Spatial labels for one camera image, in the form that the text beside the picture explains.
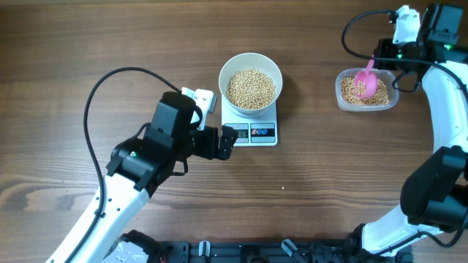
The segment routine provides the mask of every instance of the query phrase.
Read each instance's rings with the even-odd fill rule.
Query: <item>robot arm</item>
[[[183,88],[182,94],[166,92],[159,101],[151,124],[144,126],[143,139],[138,139],[136,134],[114,148],[104,176],[106,200],[103,212],[71,262],[102,261],[122,229],[147,203],[157,187],[171,175],[183,175],[188,171],[186,159],[192,154],[206,159],[230,158],[237,132],[223,126],[222,136],[218,137],[217,128],[205,126],[206,114],[213,111],[215,102],[216,96],[212,91],[194,92]],[[184,163],[184,173],[173,172],[177,161]],[[47,263],[67,261],[94,220],[100,198],[98,189]],[[127,258],[133,262],[147,262],[151,253],[136,245],[132,248],[126,249],[128,254],[113,255],[114,261],[111,262],[119,262],[120,259],[124,262]]]
[[[458,7],[432,4],[420,25],[419,14],[403,6],[396,11],[394,38],[381,39],[374,56],[435,62],[466,84],[468,53],[454,46],[461,12]],[[378,256],[395,256],[400,249],[426,236],[419,233],[437,235],[466,227],[468,188],[456,185],[456,180],[467,163],[468,98],[466,87],[434,66],[384,59],[376,61],[376,68],[418,74],[414,91],[422,82],[434,131],[434,155],[407,179],[401,204],[381,219],[358,227],[348,237],[360,240],[361,247],[355,253],[362,249]]]

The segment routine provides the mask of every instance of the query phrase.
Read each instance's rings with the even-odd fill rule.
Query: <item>clear plastic container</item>
[[[338,75],[335,82],[336,89],[336,100],[338,101],[338,107],[345,111],[353,112],[366,112],[376,110],[387,110],[395,106],[398,101],[399,91],[392,87],[392,82],[395,80],[395,75],[388,70],[372,69],[371,71],[377,76],[377,78],[385,83],[387,86],[388,93],[388,104],[385,105],[354,105],[346,102],[341,94],[341,80],[346,77],[355,77],[356,74],[362,69],[346,69]]]

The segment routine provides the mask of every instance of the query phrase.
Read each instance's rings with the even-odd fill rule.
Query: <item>white bracket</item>
[[[420,27],[419,13],[416,9],[410,9],[407,5],[396,10],[396,13],[398,18],[396,19],[393,43],[416,41]]]
[[[216,105],[216,94],[213,91],[207,91],[203,89],[197,89],[196,91],[193,91],[185,87],[182,88],[182,94],[195,100],[197,106],[202,110],[203,119],[198,126],[198,129],[200,131],[203,130],[205,128],[206,115],[208,113],[213,113],[214,111],[214,107]],[[198,120],[200,120],[198,118],[198,114],[193,113],[192,121],[190,123],[197,122]]]
[[[141,247],[132,242],[121,241],[117,248],[101,261],[101,263],[146,263],[148,254]]]
[[[202,241],[200,242],[200,245],[198,246],[198,256],[207,256],[209,257],[211,253],[211,243],[209,241]]]

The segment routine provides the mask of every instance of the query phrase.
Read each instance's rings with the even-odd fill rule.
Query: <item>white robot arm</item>
[[[406,43],[421,41],[418,39],[418,36],[421,35],[418,12],[408,6],[403,6],[396,13],[398,17],[395,22],[396,30],[392,43],[399,44],[401,48]],[[443,48],[449,50],[452,45],[445,44]],[[402,55],[401,49],[399,49],[397,56],[401,58]],[[449,69],[463,84],[467,84],[468,66],[465,63],[445,61],[439,65]],[[459,146],[464,152],[468,152],[468,98],[464,95],[464,87],[461,87],[446,72],[434,66],[431,66],[422,77],[422,86],[431,109],[434,153],[442,147],[451,148],[453,146]],[[381,251],[401,243],[418,232],[428,232],[433,235],[443,233],[437,224],[411,224],[408,216],[401,209],[401,205],[398,205],[378,221],[368,223],[363,227],[362,249],[371,254],[380,254]],[[425,235],[381,255],[395,256],[400,249],[423,237]]]
[[[100,262],[109,251],[114,241],[120,236],[122,229],[133,216],[148,202],[149,194],[143,189],[137,191],[135,184],[120,174],[104,176],[106,185],[106,200],[104,216],[99,219],[94,231],[89,235],[71,262]],[[94,213],[99,206],[99,190],[93,196],[91,203],[83,212],[78,222],[57,248],[55,253],[46,261],[65,262],[80,242],[86,230],[94,219]],[[142,253],[129,254],[130,258],[146,259]]]

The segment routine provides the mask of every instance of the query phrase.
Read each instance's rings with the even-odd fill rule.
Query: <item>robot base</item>
[[[145,257],[142,258],[140,255],[129,254],[125,248],[120,246],[122,243],[136,244],[143,249],[140,253],[144,254]],[[298,255],[301,255],[302,259],[307,263],[413,263],[411,246],[401,249],[394,257],[363,259],[351,256],[346,259],[344,257],[344,244],[345,240],[318,240],[313,242],[296,242],[294,245],[297,247]],[[119,256],[117,254],[118,250],[120,250],[121,255],[127,253],[127,257],[130,260],[125,258],[125,256]],[[135,256],[138,256],[137,259],[144,259],[145,261],[135,261]],[[281,242],[157,242],[135,230],[122,235],[114,243],[114,246],[110,249],[103,262],[127,262],[127,260],[130,262],[150,263],[298,263],[295,257],[288,256],[282,249]]]

